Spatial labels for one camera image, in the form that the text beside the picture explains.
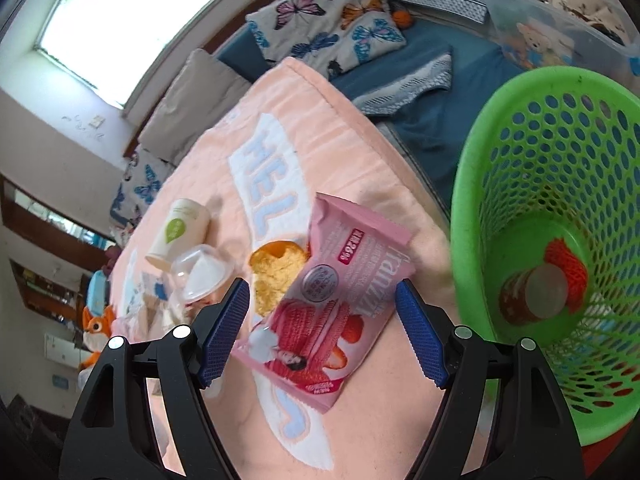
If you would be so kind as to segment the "pink franzzi snack bag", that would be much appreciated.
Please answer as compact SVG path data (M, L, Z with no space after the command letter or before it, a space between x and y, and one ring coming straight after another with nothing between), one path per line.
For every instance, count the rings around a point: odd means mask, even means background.
M382 214L318 194L310 258L233 356L311 408L329 411L394 313L397 284L416 270L411 237Z

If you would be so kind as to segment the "orange fox plush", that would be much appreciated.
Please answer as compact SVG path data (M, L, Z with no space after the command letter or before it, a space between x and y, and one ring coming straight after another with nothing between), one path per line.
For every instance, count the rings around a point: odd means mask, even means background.
M78 370L86 370L92 367L100 357L102 350L107 345L112 336L112 324L116 315L112 306L106 306L101 315L94 315L88 307L82 310L82 340L90 351L90 356L84 359Z

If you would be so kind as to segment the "brown cup in basket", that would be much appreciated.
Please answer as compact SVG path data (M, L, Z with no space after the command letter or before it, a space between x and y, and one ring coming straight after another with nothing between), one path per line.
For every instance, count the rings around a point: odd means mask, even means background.
M554 318L564 308L568 284L563 271L550 263L514 273L500 288L499 309L515 326Z

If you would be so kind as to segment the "clear plastic dome cup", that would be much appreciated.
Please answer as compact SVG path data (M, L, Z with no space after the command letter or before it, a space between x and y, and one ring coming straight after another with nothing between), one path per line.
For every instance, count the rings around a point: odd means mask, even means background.
M201 244L175 258L170 275L180 301L195 304L212 298L232 270L232 264L216 248Z

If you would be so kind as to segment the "red net bag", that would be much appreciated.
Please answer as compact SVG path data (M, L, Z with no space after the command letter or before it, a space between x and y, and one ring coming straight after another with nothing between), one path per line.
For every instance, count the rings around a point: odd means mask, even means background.
M568 312L577 313L584 305L588 289L587 267L559 237L544 248L544 262L557 266L563 272L567 282L565 305Z

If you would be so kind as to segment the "green plastic basket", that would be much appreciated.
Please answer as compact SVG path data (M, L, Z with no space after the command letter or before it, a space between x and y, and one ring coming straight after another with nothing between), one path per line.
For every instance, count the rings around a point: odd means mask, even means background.
M510 276L562 240L587 270L576 312L510 324ZM639 100L583 68L522 73L483 106L451 202L450 252L461 321L500 342L535 339L580 442L597 443L639 408Z

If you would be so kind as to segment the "white paper cup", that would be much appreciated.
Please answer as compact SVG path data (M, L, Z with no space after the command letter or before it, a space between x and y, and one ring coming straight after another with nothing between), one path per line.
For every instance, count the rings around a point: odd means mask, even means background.
M209 210L194 200L175 200L145 260L154 268L169 272L180 255L204 242L210 218Z

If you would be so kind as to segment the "orange peel half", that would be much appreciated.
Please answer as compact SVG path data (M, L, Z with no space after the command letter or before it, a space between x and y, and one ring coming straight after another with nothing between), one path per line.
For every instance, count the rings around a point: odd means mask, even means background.
M308 260L294 242L276 240L258 248L248 264L254 275L255 311L263 318L278 306Z

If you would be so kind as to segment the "pink hello blanket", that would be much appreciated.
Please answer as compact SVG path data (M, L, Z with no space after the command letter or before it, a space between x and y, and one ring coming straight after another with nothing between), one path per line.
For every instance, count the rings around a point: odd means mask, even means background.
M118 258L112 300L126 306L175 200L213 214L207 240L248 278L248 257L273 240L306 240L317 193L351 200L409 229L413 283L456 315L449 226L396 148L326 78L293 60L256 81L191 148ZM204 393L244 479L402 479L431 429L442 392L391 318L333 408L319 413L237 360Z

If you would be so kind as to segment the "blue sofa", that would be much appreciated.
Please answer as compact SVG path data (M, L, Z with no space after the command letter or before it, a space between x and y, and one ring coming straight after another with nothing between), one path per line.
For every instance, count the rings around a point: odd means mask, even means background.
M390 14L401 9L398 1L387 2ZM520 69L503 56L496 44L459 27L414 18L410 28L400 31L406 38L405 47L326 79L352 102L436 56L451 54L449 90L426 92L393 116L367 116L383 126L390 143L418 168L442 206L448 207L463 144L475 118L491 95L518 75ZM278 64L269 64L262 57L246 21L239 38L224 47L218 58L249 81L256 81Z

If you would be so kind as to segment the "beige cushion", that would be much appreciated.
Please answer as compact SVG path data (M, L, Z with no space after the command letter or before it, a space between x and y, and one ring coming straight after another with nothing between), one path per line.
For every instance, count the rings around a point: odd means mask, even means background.
M190 53L146 122L139 144L177 166L193 144L228 113L250 82L202 49Z

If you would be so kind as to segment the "grey patterned cloth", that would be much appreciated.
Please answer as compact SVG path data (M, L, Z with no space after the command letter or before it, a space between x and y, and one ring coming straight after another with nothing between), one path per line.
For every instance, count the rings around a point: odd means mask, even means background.
M366 116L393 116L426 92L449 90L451 83L452 56L443 53L413 72L357 96L352 104Z

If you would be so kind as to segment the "clear plastic storage bin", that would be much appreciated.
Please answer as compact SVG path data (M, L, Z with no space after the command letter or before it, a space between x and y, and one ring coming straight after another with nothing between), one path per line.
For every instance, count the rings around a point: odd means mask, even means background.
M639 92L639 31L620 0L483 0L496 40L531 70L566 65Z

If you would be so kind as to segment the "small orange ball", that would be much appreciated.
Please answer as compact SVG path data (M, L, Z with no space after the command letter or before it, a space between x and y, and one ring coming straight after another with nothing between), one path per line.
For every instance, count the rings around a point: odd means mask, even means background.
M392 12L392 18L395 25L400 30L405 30L413 25L413 17L407 10L396 10Z

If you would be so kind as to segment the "butterfly print pillow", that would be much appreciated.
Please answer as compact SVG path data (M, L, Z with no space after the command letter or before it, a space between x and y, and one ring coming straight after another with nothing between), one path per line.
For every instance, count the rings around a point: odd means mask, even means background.
M296 58L328 79L406 45L387 0L279 0L245 21L267 63Z

